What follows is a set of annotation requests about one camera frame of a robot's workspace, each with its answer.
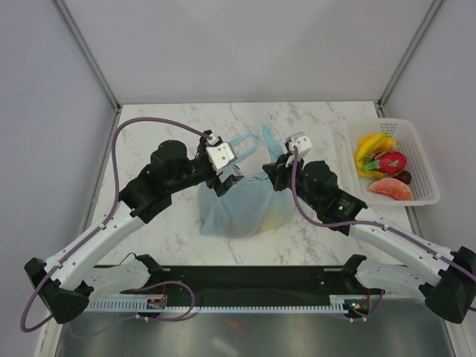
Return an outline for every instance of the toy fruit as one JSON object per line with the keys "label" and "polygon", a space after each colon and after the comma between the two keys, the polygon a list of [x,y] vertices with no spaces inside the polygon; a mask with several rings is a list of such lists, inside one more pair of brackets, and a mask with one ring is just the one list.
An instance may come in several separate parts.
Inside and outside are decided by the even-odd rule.
{"label": "toy fruit", "polygon": [[403,171],[407,164],[407,157],[401,152],[393,150],[384,150],[376,153],[370,159],[370,162],[364,165],[361,170],[377,170],[380,173],[394,175]]}
{"label": "toy fruit", "polygon": [[373,179],[382,179],[385,177],[383,173],[378,171],[362,171],[362,167],[366,163],[366,158],[373,154],[378,147],[380,147],[388,139],[387,133],[380,132],[375,134],[372,138],[369,138],[365,143],[360,146],[354,155],[354,161],[356,162],[357,173],[362,177],[371,177]]}
{"label": "toy fruit", "polygon": [[[366,135],[362,139],[358,141],[358,146],[361,147],[364,145],[370,138],[374,135]],[[399,142],[394,138],[387,138],[387,140],[376,149],[376,151],[383,151],[383,150],[397,150],[399,148]]]}
{"label": "toy fruit", "polygon": [[397,201],[412,201],[414,199],[409,186],[395,178],[383,178],[375,181],[369,186],[369,191],[389,196]]}
{"label": "toy fruit", "polygon": [[410,184],[411,183],[411,174],[408,171],[403,170],[401,173],[393,177],[394,179],[397,179],[404,184]]}

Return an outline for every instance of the plastic basket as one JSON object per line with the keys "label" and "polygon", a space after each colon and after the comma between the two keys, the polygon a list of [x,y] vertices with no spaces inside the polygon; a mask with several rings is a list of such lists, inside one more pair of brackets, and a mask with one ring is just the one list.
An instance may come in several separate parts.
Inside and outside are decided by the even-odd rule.
{"label": "plastic basket", "polygon": [[[411,174],[408,185],[413,193],[413,201],[396,201],[391,197],[379,195],[368,190],[375,180],[359,177],[354,163],[354,152],[358,149],[358,141],[365,135],[386,132],[399,141],[399,151],[408,158],[406,170]],[[430,164],[423,150],[417,130],[408,120],[379,118],[368,121],[353,121],[346,125],[347,149],[353,172],[353,181],[357,196],[370,205],[385,206],[424,206],[434,205],[440,200],[440,191],[431,172]]]}

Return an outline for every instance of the banana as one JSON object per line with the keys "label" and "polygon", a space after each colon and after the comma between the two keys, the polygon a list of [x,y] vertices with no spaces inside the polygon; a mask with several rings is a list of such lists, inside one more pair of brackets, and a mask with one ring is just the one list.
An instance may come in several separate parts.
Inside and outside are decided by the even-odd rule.
{"label": "banana", "polygon": [[[358,147],[361,147],[362,145],[364,145],[365,142],[367,140],[371,139],[373,136],[374,136],[374,134],[370,134],[370,135],[366,135],[363,138],[361,138],[358,141]],[[397,151],[398,147],[399,147],[398,141],[395,138],[391,138],[389,136],[388,139],[384,142],[384,144],[381,147],[378,147],[376,151],[377,152],[378,151],[384,151],[384,150],[395,150],[395,151]]]}
{"label": "banana", "polygon": [[357,152],[354,155],[354,160],[356,162],[357,173],[362,177],[371,177],[372,179],[383,179],[385,175],[378,171],[362,171],[362,167],[365,165],[364,157],[366,155],[371,155],[377,150],[384,142],[388,139],[386,132],[380,132],[375,134],[372,138],[365,141],[365,143],[358,148]]}

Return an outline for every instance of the white wall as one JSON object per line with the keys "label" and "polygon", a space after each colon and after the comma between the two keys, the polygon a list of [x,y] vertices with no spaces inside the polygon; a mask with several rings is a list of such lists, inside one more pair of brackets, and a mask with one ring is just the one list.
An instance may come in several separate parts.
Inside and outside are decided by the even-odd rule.
{"label": "white wall", "polygon": [[65,0],[122,103],[375,100],[431,0]]}
{"label": "white wall", "polygon": [[[417,127],[441,191],[417,210],[425,237],[476,251],[476,1],[444,4],[387,104]],[[470,317],[476,333],[476,314]]]}
{"label": "white wall", "polygon": [[27,357],[23,265],[77,236],[113,111],[48,0],[0,2],[0,49],[0,356]]}

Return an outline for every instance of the white marble table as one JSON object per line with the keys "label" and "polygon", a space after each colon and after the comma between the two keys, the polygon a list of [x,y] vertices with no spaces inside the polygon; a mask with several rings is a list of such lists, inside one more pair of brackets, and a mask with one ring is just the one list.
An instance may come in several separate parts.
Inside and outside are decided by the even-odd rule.
{"label": "white marble table", "polygon": [[[376,118],[376,112],[371,102],[137,105],[124,106],[120,122],[140,116],[169,118],[201,131],[212,129],[226,141],[246,132],[261,134],[262,122],[271,127],[280,142],[291,134],[305,132],[314,146],[307,159],[325,160],[338,174],[340,186],[353,193],[343,125],[349,120]],[[183,129],[161,123],[127,127],[118,140],[121,188],[149,162],[158,145],[171,138],[187,145],[189,157],[195,154],[199,138]],[[263,144],[240,167],[245,173],[257,173],[268,160]],[[235,239],[201,236],[197,190],[194,187],[173,195],[171,207],[127,237],[101,263],[119,263],[131,251],[150,254],[164,265],[335,265],[345,263],[352,254],[397,263],[370,245],[311,226],[296,210],[290,222],[275,231]],[[108,211],[113,193],[109,159],[95,219]],[[373,208],[402,227],[410,227],[404,208]]]}

